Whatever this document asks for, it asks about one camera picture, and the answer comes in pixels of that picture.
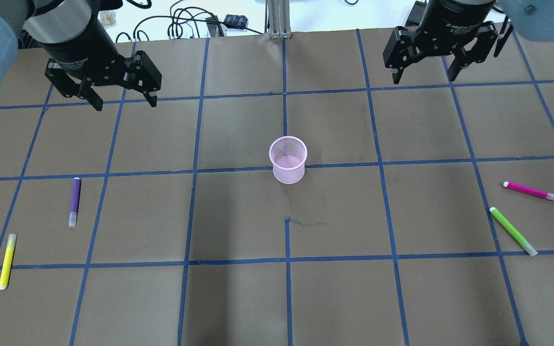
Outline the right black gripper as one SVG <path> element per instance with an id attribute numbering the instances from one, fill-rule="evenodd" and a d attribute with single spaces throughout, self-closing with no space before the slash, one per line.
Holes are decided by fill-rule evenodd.
<path id="1" fill-rule="evenodd" d="M 410 31 L 395 27 L 384 48 L 384 65 L 391 70 L 394 85 L 400 83 L 405 69 L 420 62 L 428 50 L 452 53 L 448 80 L 455 81 L 464 68 L 484 62 L 497 40 L 495 25 L 485 21 L 494 0 L 427 0 L 424 4 L 418 28 Z M 474 40 L 475 44 L 466 50 Z"/>

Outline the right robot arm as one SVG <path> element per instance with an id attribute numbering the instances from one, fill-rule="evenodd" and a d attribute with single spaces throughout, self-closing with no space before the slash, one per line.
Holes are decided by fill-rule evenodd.
<path id="1" fill-rule="evenodd" d="M 486 18 L 494 0 L 430 0 L 415 30 L 394 28 L 382 53 L 397 85 L 407 67 L 428 57 L 453 56 L 448 79 L 492 53 L 497 57 L 513 32 L 537 42 L 554 41 L 554 0 L 501 0 L 501 29 Z"/>

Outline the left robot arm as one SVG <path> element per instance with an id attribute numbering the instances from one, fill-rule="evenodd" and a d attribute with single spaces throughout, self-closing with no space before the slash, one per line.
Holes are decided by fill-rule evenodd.
<path id="1" fill-rule="evenodd" d="M 117 52 L 99 13 L 119 9 L 121 0 L 0 0 L 0 84 L 15 60 L 26 31 L 49 54 L 45 77 L 66 98 L 86 100 L 101 111 L 94 87 L 119 86 L 157 105 L 162 74 L 146 52 Z"/>

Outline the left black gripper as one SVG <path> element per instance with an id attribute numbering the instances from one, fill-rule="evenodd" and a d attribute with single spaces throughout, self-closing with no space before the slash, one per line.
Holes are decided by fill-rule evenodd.
<path id="1" fill-rule="evenodd" d="M 160 70 L 142 50 L 129 58 L 121 56 L 98 20 L 90 20 L 81 33 L 66 42 L 37 41 L 59 65 L 45 72 L 56 90 L 77 92 L 83 81 L 83 99 L 101 111 L 103 100 L 93 85 L 120 86 L 141 93 L 150 107 L 157 107 L 163 77 Z"/>

